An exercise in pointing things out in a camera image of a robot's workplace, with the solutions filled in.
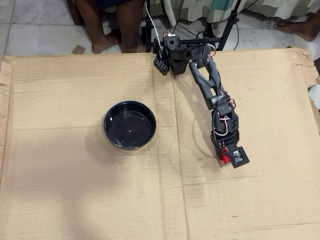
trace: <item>cable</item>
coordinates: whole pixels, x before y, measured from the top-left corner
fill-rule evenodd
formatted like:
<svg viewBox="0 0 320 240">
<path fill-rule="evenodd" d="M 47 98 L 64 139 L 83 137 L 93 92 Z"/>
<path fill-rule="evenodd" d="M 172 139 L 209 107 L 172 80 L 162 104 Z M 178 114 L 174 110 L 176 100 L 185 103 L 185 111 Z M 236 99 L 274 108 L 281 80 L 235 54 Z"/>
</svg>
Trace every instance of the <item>cable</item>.
<svg viewBox="0 0 320 240">
<path fill-rule="evenodd" d="M 212 76 L 211 71 L 210 71 L 209 68 L 208 68 L 209 63 L 205 61 L 205 47 L 206 47 L 206 42 L 205 42 L 204 45 L 203 45 L 203 55 L 202 55 L 203 63 L 204 63 L 204 66 L 205 66 L 206 70 L 207 70 L 208 73 L 209 73 L 209 79 L 212 79 L 213 82 L 214 82 L 214 85 L 215 85 L 215 87 L 216 87 L 216 89 L 217 89 L 217 96 L 218 96 L 218 102 L 217 102 L 217 104 L 216 104 L 216 108 L 213 110 L 213 115 L 212 115 L 212 118 L 211 118 L 212 135 L 213 135 L 214 142 L 215 142 L 215 143 L 213 143 L 213 144 L 216 146 L 216 148 L 218 149 L 218 151 L 221 152 L 223 155 L 225 155 L 225 156 L 227 156 L 227 157 L 229 157 L 229 158 L 231 158 L 231 159 L 234 159 L 235 156 L 230 155 L 230 154 L 222 151 L 222 149 L 221 149 L 220 146 L 218 145 L 218 141 L 217 141 L 217 138 L 216 138 L 215 129 L 214 129 L 214 120 L 215 120 L 216 113 L 217 113 L 217 110 L 218 110 L 218 106 L 219 106 L 219 103 L 220 103 L 220 96 L 221 96 L 221 95 L 220 95 L 220 91 L 219 91 L 219 90 L 221 90 L 221 79 L 220 79 L 220 81 L 219 81 L 219 86 L 218 86 L 217 83 L 216 83 L 216 81 L 214 80 L 214 77 Z"/>
<path fill-rule="evenodd" d="M 199 32 L 197 35 L 196 35 L 196 37 L 195 37 L 195 39 L 198 39 L 198 37 L 199 37 L 199 34 L 203 34 L 203 33 L 205 33 L 206 31 L 201 31 L 201 32 Z"/>
<path fill-rule="evenodd" d="M 242 10 L 247 10 L 248 8 L 252 7 L 252 5 L 255 4 L 255 3 L 258 2 L 258 1 L 259 1 L 259 0 L 256 0 L 256 1 L 255 1 L 254 3 L 252 3 L 250 6 L 244 8 L 244 9 L 242 9 Z"/>
<path fill-rule="evenodd" d="M 236 48 L 238 47 L 238 44 L 239 44 L 239 27 L 238 27 L 238 23 L 235 23 L 235 25 L 236 25 L 236 30 L 237 30 L 237 33 L 238 33 L 238 41 L 236 42 L 236 45 L 235 45 L 235 48 L 233 49 L 233 51 L 236 50 Z"/>
<path fill-rule="evenodd" d="M 196 34 L 194 34 L 192 31 L 189 31 L 188 29 L 186 29 L 184 26 L 180 25 L 179 23 L 177 23 L 177 25 L 179 25 L 181 28 L 187 30 L 189 33 L 191 33 L 194 36 L 197 36 Z"/>
<path fill-rule="evenodd" d="M 228 134 L 228 125 L 227 125 L 227 120 L 230 120 L 230 118 L 229 118 L 229 117 L 227 117 L 227 116 L 224 116 L 224 118 L 219 118 L 219 119 L 220 119 L 220 121 L 224 121 L 225 133 L 220 134 L 220 133 L 218 133 L 218 132 L 214 131 L 214 134 L 216 134 L 216 135 L 218 135 L 218 136 L 226 136 L 226 135 Z"/>
<path fill-rule="evenodd" d="M 210 57 L 215 56 L 215 55 L 217 54 L 217 49 L 216 49 L 216 47 L 215 47 L 215 46 L 213 46 L 213 45 L 212 45 L 212 44 L 210 44 L 210 43 L 207 43 L 206 45 L 214 49 L 214 54 L 213 54 L 212 56 L 210 55 Z"/>
<path fill-rule="evenodd" d="M 158 39 L 158 42 L 159 42 L 159 46 L 161 49 L 163 49 L 163 47 L 160 45 L 160 38 L 159 38 L 159 34 L 158 34 L 158 31 L 157 31 L 157 28 L 156 28 L 156 25 L 154 23 L 154 21 L 152 20 L 151 16 L 150 16 L 150 13 L 148 11 L 148 6 L 147 6 L 147 1 L 145 1 L 145 9 L 146 9 L 146 13 L 148 14 L 151 22 L 152 22 L 152 25 L 154 27 L 154 31 L 155 31 L 155 35 L 156 35 L 156 38 Z"/>
<path fill-rule="evenodd" d="M 181 9 L 182 9 L 182 5 L 183 5 L 183 4 L 184 4 L 184 0 L 181 0 L 181 2 L 180 2 L 180 6 L 179 6 L 179 15 L 178 15 L 178 13 L 177 13 L 178 18 L 177 18 L 177 16 L 175 17 L 177 20 L 176 20 L 176 24 L 175 24 L 175 26 L 174 26 L 174 29 L 173 29 L 172 34 L 174 34 L 174 33 L 175 33 L 176 27 L 177 27 L 177 25 L 178 25 L 178 23 L 179 23 L 179 20 L 180 20 L 180 13 L 181 13 Z"/>
</svg>

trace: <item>cardboard sheet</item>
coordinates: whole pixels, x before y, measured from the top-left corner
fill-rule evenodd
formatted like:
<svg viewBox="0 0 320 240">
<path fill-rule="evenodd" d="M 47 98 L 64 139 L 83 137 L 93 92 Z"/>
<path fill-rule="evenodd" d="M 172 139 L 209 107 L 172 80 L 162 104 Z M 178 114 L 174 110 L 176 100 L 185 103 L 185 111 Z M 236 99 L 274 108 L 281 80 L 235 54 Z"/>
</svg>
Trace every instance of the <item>cardboard sheet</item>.
<svg viewBox="0 0 320 240">
<path fill-rule="evenodd" d="M 0 238 L 319 239 L 320 146 L 297 48 L 219 52 L 250 163 L 222 166 L 191 73 L 151 54 L 5 57 L 0 70 Z M 156 115 L 146 146 L 104 136 L 105 112 Z"/>
</svg>

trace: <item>cardboard edge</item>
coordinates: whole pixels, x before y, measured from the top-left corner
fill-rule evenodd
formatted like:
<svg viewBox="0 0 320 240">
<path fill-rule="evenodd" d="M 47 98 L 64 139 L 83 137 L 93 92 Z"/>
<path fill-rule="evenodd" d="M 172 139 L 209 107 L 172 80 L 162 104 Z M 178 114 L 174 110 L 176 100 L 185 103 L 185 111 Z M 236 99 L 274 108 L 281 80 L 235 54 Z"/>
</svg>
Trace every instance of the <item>cardboard edge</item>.
<svg viewBox="0 0 320 240">
<path fill-rule="evenodd" d="M 308 91 L 315 85 L 320 84 L 320 76 L 315 67 L 314 61 L 312 59 L 312 53 L 309 50 L 289 46 L 288 48 L 295 49 L 296 54 L 299 57 L 300 66 L 304 75 L 304 80 L 307 86 Z M 317 130 L 320 135 L 320 111 L 317 109 L 315 103 L 310 98 L 311 108 L 313 111 L 314 119 L 317 125 Z"/>
<path fill-rule="evenodd" d="M 0 66 L 0 191 L 2 185 L 4 157 L 7 140 L 7 126 L 10 108 L 11 83 L 16 58 L 3 56 Z"/>
</svg>

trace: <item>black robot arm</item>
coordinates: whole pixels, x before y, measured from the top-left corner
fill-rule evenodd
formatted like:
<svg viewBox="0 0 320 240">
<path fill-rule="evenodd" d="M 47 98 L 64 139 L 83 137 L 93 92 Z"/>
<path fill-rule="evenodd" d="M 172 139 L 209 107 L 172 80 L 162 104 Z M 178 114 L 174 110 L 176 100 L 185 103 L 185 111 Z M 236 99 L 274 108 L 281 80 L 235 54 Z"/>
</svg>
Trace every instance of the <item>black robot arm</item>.
<svg viewBox="0 0 320 240">
<path fill-rule="evenodd" d="M 171 69 L 172 74 L 179 75 L 186 71 L 189 64 L 191 74 L 199 86 L 206 106 L 211 111 L 211 141 L 217 157 L 223 163 L 231 162 L 234 168 L 249 162 L 242 146 L 238 147 L 239 119 L 235 113 L 234 101 L 225 92 L 219 72 L 210 54 L 208 45 L 181 45 L 178 36 L 163 38 L 163 50 L 158 41 L 154 40 L 154 65 L 165 75 Z M 199 72 L 205 67 L 209 80 Z"/>
</svg>

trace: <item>bare foot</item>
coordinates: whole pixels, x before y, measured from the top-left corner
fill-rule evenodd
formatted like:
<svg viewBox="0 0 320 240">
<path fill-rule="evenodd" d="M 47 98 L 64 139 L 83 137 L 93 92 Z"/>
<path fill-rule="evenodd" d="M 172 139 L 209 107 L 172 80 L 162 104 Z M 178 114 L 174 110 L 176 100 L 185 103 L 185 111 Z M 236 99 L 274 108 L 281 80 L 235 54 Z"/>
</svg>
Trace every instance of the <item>bare foot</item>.
<svg viewBox="0 0 320 240">
<path fill-rule="evenodd" d="M 99 41 L 92 43 L 92 52 L 100 54 L 105 49 L 121 43 L 121 33 L 119 29 L 114 29 Z"/>
<path fill-rule="evenodd" d="M 126 54 L 145 53 L 145 52 L 146 52 L 146 47 L 139 43 L 137 43 L 137 45 L 134 47 L 123 49 L 123 53 L 126 53 Z"/>
<path fill-rule="evenodd" d="M 275 24 L 274 29 L 280 30 L 287 34 L 297 34 L 307 41 L 313 41 L 319 32 L 319 28 L 312 22 L 292 22 L 283 20 Z"/>
</svg>

